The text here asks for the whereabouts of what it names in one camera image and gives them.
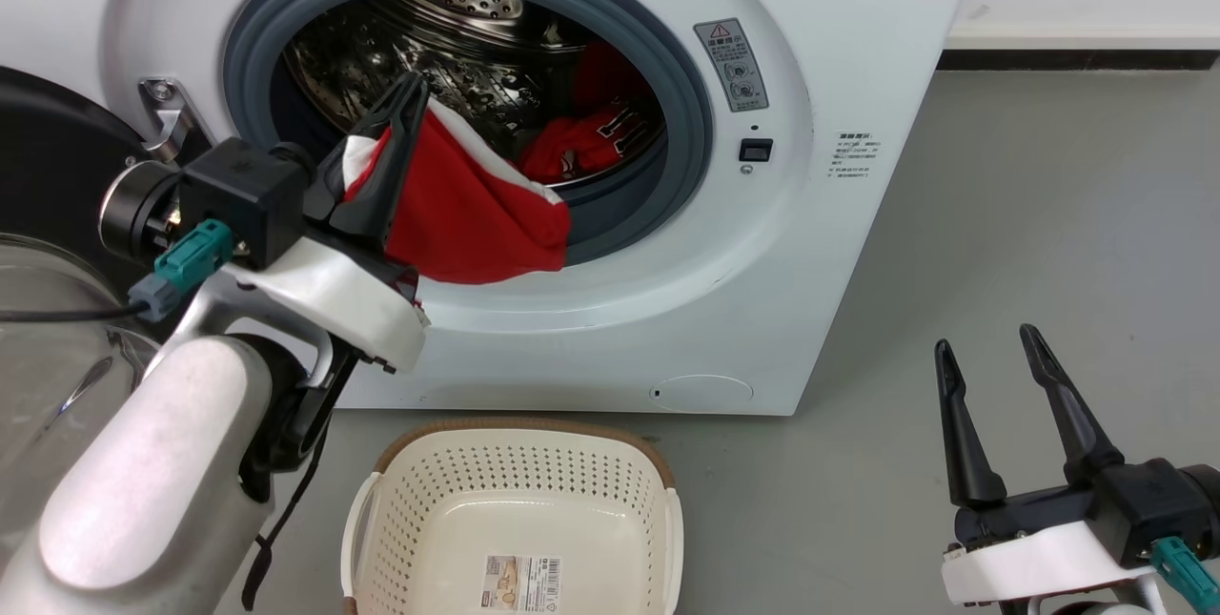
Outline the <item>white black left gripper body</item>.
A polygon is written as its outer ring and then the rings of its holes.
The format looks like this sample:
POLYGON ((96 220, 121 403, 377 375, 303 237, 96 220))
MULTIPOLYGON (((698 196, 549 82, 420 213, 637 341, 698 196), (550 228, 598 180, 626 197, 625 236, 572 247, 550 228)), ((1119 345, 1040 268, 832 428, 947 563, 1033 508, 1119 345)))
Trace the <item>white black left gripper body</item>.
POLYGON ((303 237, 266 268, 232 262, 227 276, 238 308, 253 317, 262 303, 262 322, 289 336, 340 338, 387 372, 418 362, 429 318, 415 303, 415 281, 327 227, 307 221, 303 237))

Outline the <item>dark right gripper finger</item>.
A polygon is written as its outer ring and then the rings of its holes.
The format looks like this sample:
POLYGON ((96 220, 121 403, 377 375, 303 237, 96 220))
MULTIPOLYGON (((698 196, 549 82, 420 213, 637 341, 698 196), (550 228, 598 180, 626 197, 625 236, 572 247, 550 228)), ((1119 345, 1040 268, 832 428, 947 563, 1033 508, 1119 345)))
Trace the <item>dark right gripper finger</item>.
POLYGON ((1019 334, 1028 371, 1042 386, 1065 454, 1063 471, 1068 484, 1086 488, 1092 480, 1125 456, 1089 410, 1085 398, 1068 376, 1046 337, 1036 325, 1020 325, 1019 334))
POLYGON ((1006 484, 989 467, 967 411, 963 369, 946 338, 935 345, 935 367, 950 502, 959 509, 998 506, 1006 502, 1006 484))

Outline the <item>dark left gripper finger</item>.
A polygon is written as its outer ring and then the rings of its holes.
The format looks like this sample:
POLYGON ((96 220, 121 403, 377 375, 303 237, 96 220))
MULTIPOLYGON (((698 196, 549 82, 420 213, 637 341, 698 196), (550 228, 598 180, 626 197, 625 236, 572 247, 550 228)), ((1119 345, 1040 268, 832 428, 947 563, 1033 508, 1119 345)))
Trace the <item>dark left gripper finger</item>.
POLYGON ((427 85, 393 85, 357 120, 384 140, 364 185, 349 199, 349 232, 362 246, 386 246, 428 106, 427 85))
POLYGON ((423 77, 403 73, 323 159, 318 167, 322 192, 336 206, 388 196, 395 207, 422 120, 423 77))

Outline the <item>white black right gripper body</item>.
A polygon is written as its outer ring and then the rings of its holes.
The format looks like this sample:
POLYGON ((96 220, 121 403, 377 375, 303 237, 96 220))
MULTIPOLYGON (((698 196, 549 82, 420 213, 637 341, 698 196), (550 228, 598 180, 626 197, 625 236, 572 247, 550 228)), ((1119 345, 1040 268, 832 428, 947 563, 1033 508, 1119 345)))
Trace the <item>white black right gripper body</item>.
POLYGON ((964 606, 1039 611, 1085 595, 1066 611, 1161 611, 1153 567, 1121 567, 1085 523, 1092 493, 1057 486, 988 509, 958 509, 943 554, 946 595, 964 606))

